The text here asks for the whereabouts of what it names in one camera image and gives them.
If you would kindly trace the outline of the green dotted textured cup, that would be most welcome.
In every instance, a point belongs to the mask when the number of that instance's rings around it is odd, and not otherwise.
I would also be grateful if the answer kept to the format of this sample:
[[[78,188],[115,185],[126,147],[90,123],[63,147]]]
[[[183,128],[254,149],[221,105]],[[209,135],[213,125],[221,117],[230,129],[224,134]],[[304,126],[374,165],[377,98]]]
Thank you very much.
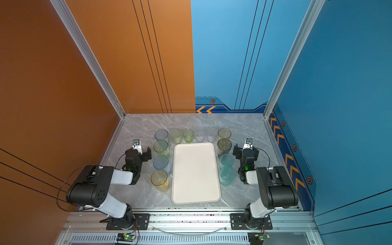
[[[170,131],[170,137],[173,140],[173,143],[178,145],[182,142],[182,131],[180,129],[172,129]]]

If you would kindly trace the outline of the small green clear glass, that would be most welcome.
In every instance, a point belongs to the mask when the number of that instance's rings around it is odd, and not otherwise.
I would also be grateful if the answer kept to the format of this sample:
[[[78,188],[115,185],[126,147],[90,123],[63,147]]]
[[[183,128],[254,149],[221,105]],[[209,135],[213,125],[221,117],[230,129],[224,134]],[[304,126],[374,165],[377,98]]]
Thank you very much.
[[[193,142],[194,132],[191,129],[186,129],[183,131],[183,137],[187,143]]]

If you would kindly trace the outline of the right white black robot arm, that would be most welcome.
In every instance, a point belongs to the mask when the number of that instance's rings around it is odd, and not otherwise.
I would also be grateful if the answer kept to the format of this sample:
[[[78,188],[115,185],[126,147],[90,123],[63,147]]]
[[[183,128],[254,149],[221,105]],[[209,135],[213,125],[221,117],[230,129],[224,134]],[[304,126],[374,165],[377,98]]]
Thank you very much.
[[[238,174],[241,182],[257,185],[259,189],[259,198],[244,210],[245,225],[249,229],[262,229],[271,213],[299,203],[298,193],[285,167],[255,167],[259,151],[252,144],[244,144],[242,148],[235,145],[233,149],[233,155],[240,160]]]

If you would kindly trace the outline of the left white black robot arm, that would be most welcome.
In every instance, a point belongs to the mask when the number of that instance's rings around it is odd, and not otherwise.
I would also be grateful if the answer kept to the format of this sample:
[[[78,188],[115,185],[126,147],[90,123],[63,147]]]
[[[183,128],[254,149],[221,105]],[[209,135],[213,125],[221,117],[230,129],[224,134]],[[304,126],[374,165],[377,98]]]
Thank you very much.
[[[88,164],[67,191],[67,203],[107,215],[100,221],[107,224],[107,230],[147,230],[150,215],[134,214],[131,205],[109,194],[109,187],[135,185],[140,178],[142,164],[150,159],[151,148],[143,152],[140,146],[133,146],[125,152],[126,164],[121,169]]]

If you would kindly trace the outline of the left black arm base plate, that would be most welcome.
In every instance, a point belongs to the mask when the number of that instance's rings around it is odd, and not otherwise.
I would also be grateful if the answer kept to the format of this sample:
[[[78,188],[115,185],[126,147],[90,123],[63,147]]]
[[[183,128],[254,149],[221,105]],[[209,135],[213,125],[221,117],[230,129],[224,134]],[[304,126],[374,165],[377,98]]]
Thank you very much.
[[[146,231],[150,222],[149,213],[136,213],[133,214],[133,222],[128,224],[125,221],[119,219],[108,218],[106,230],[135,230]]]

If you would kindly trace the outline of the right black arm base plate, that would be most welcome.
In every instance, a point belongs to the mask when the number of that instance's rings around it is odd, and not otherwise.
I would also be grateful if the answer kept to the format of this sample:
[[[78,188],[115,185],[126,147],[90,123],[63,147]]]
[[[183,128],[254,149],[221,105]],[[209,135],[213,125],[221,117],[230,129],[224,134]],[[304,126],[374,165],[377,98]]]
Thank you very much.
[[[272,230],[272,221],[270,216],[263,218],[254,218],[251,215],[246,216],[244,213],[230,214],[230,224],[232,230]]]

